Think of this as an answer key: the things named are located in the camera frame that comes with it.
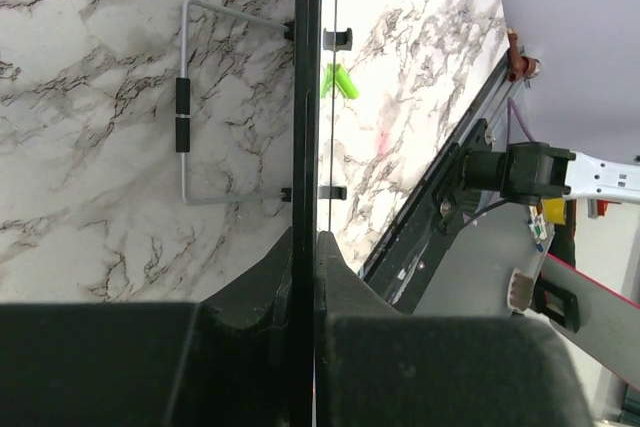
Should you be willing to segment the black mounting rail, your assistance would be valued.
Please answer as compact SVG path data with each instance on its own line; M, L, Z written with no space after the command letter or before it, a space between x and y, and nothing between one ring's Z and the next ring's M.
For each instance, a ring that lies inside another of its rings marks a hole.
M363 265L364 282L397 311L411 315L463 223L462 164L468 151L489 151L487 120L456 128Z

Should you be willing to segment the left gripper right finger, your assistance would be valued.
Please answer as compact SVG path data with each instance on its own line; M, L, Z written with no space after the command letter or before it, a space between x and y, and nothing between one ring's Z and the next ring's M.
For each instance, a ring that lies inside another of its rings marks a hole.
M323 232L316 254L320 426L589 426L568 353L530 319L397 312Z

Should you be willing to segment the white whiteboard black frame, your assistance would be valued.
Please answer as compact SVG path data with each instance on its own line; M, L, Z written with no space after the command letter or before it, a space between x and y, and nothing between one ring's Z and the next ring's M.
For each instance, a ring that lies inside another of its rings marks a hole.
M338 0L295 0L294 134L291 257L292 340L289 394L295 426L331 426L326 353L326 255L334 178Z

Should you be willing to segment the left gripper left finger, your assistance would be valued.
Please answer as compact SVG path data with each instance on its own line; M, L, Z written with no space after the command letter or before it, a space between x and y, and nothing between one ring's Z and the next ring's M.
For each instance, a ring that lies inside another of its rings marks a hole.
M292 236L197 302L5 304L5 426L283 426Z

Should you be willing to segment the red brown connector plug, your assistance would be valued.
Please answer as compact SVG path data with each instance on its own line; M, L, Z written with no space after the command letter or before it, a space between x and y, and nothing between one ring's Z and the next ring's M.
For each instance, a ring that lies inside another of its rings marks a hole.
M507 28L509 49L507 52L509 72L507 80L511 83L535 78L541 69L541 62L521 53L518 45L518 34L511 27Z

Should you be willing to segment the green marker cap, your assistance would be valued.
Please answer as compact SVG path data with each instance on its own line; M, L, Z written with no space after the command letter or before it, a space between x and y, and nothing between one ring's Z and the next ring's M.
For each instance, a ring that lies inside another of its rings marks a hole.
M355 100L360 95L349 73L341 64L328 64L320 84L320 97L326 98L329 94L336 93L349 100Z

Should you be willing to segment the aluminium frame rail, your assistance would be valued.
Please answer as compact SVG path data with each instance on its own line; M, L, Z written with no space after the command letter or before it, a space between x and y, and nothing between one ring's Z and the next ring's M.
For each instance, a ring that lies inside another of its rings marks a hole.
M503 111L501 104L506 101L506 97L509 94L515 92L520 87L520 84L518 82L512 84L505 79L508 67L508 58L502 57L497 66L494 68L493 72L489 75L482 88L479 90L479 92L471 102L469 108L463 114L461 120L455 126L453 132L446 139L445 143L452 136L457 127L464 127L481 118L487 120L487 133L492 129L490 125L490 119L494 115L499 116L501 114L501 112ZM466 215L471 215L472 213L474 213L474 211L478 208L480 202L479 192L472 191L465 193L470 194L471 197L463 205L463 220Z

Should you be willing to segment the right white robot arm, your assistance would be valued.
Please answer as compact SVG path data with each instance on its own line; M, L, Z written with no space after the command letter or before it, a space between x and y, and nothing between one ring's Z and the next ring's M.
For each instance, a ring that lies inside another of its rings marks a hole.
M508 203L596 199L639 203L639 167L598 159L543 142L521 142L504 152L471 151L463 163L468 190L497 192Z

